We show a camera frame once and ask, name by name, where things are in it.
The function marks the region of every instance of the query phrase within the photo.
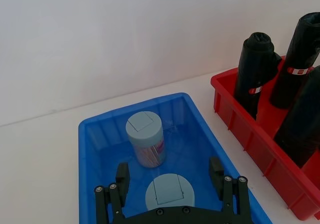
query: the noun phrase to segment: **white table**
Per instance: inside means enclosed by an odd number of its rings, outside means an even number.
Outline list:
[[[0,223],[77,224],[78,125],[89,117],[171,93],[188,93],[275,224],[298,220],[213,112],[214,73],[0,127]]]

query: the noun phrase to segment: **bolt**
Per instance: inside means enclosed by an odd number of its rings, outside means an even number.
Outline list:
[[[159,208],[159,209],[156,210],[156,214],[157,214],[158,216],[161,216],[161,215],[164,214],[164,210],[161,209],[161,208]]]
[[[95,191],[96,191],[97,193],[101,192],[101,191],[102,191],[102,187],[101,187],[101,186],[98,186],[98,187],[95,189]]]
[[[188,214],[188,213],[190,213],[190,209],[188,208],[188,207],[184,207],[184,208],[182,208],[182,211],[183,211],[183,213],[185,213],[185,214]]]
[[[230,181],[232,180],[232,178],[231,178],[230,176],[226,176],[224,179],[225,179],[227,182],[230,182]]]
[[[242,183],[245,183],[247,180],[244,177],[240,177],[239,181],[242,182]]]

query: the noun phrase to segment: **blue plastic bin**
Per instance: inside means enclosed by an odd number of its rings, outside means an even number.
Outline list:
[[[167,157],[157,168],[142,167],[128,141],[126,122],[141,111],[154,112],[162,120]],[[185,93],[157,97],[82,121],[79,125],[79,223],[96,224],[94,187],[114,182],[121,162],[128,162],[131,177],[123,208],[126,217],[147,211],[147,187],[155,177],[166,173],[181,175],[191,183],[196,207],[221,210],[222,202],[209,177],[210,157],[220,158],[227,175],[240,176]],[[251,192],[249,197],[253,222],[271,224]],[[108,210],[112,221],[110,205]]]

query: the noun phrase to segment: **white wall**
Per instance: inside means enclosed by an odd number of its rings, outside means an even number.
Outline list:
[[[0,125],[285,54],[320,0],[0,0]]]

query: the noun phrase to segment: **light blue lid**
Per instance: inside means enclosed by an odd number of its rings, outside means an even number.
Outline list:
[[[195,206],[195,192],[181,175],[169,173],[156,177],[145,192],[148,210],[161,207]]]
[[[125,125],[128,138],[133,145],[151,147],[163,139],[160,117],[151,111],[141,111],[132,115]]]

